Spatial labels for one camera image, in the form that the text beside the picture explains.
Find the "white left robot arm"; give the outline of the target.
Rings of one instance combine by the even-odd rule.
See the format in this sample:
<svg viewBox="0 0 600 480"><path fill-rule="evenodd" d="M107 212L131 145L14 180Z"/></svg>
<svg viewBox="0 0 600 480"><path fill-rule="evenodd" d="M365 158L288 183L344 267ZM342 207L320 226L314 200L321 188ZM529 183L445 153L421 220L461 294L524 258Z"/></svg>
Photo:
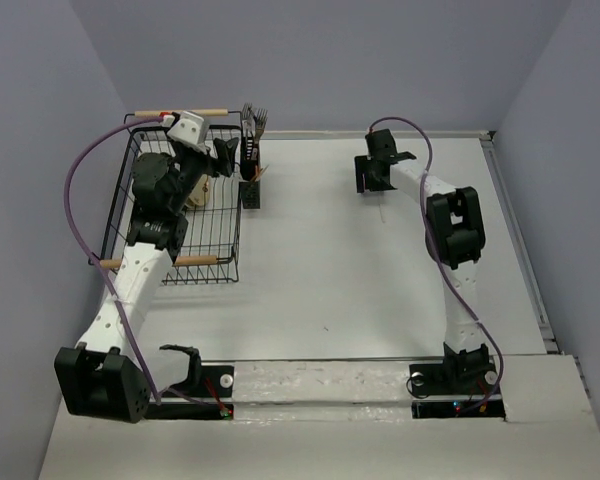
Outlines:
<svg viewBox="0 0 600 480"><path fill-rule="evenodd" d="M185 204L203 176L232 174L235 141L170 140L167 152L144 152L131 170L133 207L119 266L100 268L106 295L54 369L67 410L76 416L139 422L161 394L135 333L161 282L175 266L188 229Z"/></svg>

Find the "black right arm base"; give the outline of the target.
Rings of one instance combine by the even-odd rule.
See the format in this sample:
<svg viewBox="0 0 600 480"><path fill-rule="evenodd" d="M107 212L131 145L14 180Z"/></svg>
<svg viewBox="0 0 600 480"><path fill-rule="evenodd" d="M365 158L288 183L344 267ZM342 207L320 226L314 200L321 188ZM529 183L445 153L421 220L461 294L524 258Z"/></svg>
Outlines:
<svg viewBox="0 0 600 480"><path fill-rule="evenodd" d="M412 416L416 420L505 419L501 390L495 386L497 378L493 363L466 378L451 373L442 361L412 364L405 382L412 397Z"/></svg>

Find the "cream plate with red mark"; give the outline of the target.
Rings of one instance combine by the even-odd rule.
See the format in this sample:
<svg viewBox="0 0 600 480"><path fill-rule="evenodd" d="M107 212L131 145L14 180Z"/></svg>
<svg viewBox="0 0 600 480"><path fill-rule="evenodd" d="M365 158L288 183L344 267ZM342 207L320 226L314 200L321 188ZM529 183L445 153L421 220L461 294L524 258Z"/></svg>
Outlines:
<svg viewBox="0 0 600 480"><path fill-rule="evenodd" d="M210 177L203 175L189 194L186 205L189 208L204 207L209 202L210 194Z"/></svg>

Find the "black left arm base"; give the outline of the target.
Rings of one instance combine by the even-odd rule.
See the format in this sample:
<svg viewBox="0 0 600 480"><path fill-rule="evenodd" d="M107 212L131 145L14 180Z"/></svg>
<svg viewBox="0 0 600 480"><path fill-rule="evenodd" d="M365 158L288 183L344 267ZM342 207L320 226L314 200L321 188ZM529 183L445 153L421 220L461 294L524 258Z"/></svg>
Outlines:
<svg viewBox="0 0 600 480"><path fill-rule="evenodd" d="M162 403L151 403L146 420L224 421L234 418L235 366L203 364L200 380L187 379L169 387Z"/></svg>

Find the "all silver fork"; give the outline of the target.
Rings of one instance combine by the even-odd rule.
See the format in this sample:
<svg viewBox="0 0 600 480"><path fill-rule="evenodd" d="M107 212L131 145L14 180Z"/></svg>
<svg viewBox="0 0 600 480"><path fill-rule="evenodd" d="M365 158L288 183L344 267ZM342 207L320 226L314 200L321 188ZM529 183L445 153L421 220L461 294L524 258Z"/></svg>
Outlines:
<svg viewBox="0 0 600 480"><path fill-rule="evenodd" d="M240 113L240 118L243 134L246 137L252 136L255 130L255 117L252 103L246 102L243 105Z"/></svg>

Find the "black fork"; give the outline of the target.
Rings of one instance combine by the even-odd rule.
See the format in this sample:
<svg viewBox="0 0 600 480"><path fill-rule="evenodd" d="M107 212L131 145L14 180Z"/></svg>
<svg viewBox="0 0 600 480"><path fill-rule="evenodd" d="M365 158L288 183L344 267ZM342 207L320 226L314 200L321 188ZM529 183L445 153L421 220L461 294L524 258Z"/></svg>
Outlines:
<svg viewBox="0 0 600 480"><path fill-rule="evenodd" d="M259 108L254 112L254 142L259 143L266 129L268 110Z"/></svg>

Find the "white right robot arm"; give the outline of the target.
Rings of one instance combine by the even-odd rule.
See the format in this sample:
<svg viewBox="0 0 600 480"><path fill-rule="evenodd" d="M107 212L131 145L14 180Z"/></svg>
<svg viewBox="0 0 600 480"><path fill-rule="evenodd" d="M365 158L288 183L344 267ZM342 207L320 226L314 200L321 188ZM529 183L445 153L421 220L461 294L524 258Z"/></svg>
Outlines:
<svg viewBox="0 0 600 480"><path fill-rule="evenodd" d="M388 129L365 136L367 153L354 158L359 193L398 190L420 207L427 252L439 268L446 318L443 358L410 368L417 397L467 395L495 372L475 311L477 264L486 245L478 192L429 173L414 154L397 149Z"/></svg>

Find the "black perforated utensil caddy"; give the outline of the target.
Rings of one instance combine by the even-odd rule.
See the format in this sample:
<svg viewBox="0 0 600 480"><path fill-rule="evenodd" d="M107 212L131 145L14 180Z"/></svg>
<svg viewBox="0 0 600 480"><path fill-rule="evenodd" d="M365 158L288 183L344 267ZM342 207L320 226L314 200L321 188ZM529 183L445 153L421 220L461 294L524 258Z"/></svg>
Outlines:
<svg viewBox="0 0 600 480"><path fill-rule="evenodd" d="M243 138L241 154L240 195L242 207L257 210L261 207L260 183L256 179L260 172L260 153L259 146L252 136Z"/></svg>

